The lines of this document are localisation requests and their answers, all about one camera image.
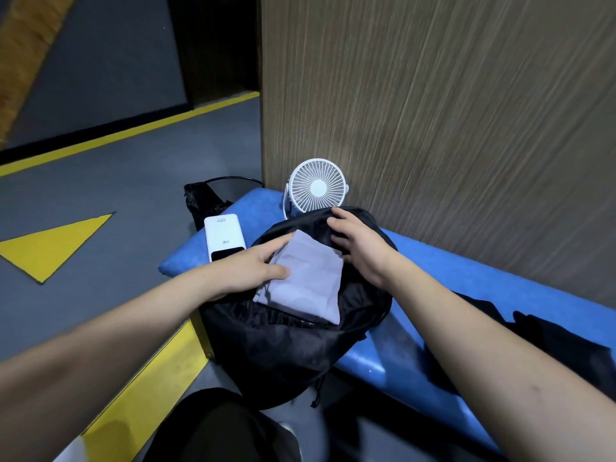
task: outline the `fan grille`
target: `fan grille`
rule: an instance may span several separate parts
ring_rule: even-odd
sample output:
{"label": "fan grille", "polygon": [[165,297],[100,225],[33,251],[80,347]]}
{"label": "fan grille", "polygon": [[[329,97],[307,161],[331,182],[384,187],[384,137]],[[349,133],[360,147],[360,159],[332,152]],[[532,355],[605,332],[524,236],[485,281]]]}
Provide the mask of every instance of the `fan grille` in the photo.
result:
{"label": "fan grille", "polygon": [[303,162],[289,179],[291,200],[303,212],[339,206],[345,192],[346,183],[342,171],[325,159]]}

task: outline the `yellow triangle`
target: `yellow triangle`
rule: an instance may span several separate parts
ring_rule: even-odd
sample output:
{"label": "yellow triangle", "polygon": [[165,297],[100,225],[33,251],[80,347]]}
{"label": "yellow triangle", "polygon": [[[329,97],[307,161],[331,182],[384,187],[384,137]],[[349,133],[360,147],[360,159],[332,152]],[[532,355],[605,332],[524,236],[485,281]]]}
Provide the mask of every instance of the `yellow triangle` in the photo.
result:
{"label": "yellow triangle", "polygon": [[112,215],[0,241],[0,256],[43,283]]}

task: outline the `forearm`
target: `forearm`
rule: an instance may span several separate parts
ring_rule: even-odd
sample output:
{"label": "forearm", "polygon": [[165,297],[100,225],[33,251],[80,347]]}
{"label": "forearm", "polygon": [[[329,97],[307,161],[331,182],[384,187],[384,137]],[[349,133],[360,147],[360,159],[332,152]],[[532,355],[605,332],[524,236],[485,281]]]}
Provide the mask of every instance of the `forearm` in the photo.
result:
{"label": "forearm", "polygon": [[45,460],[62,450],[192,310],[219,294],[213,274],[189,271],[0,364],[3,455]]}
{"label": "forearm", "polygon": [[509,458],[613,460],[616,405],[396,254],[387,288]]}

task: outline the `black pants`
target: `black pants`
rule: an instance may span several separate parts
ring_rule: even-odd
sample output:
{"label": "black pants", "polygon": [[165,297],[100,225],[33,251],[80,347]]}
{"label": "black pants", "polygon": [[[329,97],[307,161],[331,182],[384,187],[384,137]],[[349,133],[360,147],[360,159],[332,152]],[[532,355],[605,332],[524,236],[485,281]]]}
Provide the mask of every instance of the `black pants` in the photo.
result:
{"label": "black pants", "polygon": [[227,389],[183,399],[161,423],[143,462],[300,462],[295,436]]}

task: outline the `blue bench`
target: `blue bench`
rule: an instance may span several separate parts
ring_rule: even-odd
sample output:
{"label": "blue bench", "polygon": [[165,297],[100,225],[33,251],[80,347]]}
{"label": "blue bench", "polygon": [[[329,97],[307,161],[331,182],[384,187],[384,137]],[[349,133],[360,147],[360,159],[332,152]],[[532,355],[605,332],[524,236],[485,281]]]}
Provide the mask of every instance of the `blue bench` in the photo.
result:
{"label": "blue bench", "polygon": [[[246,245],[282,220],[282,193],[258,188],[227,213],[237,214]],[[571,332],[616,350],[616,311],[568,293],[385,230],[398,250],[445,287],[496,305],[508,321],[514,310],[557,323]],[[208,262],[205,235],[196,233],[159,267],[173,277]],[[394,301],[389,314],[367,339],[336,364],[400,402],[498,450],[459,396],[431,384],[423,366],[423,340]]]}

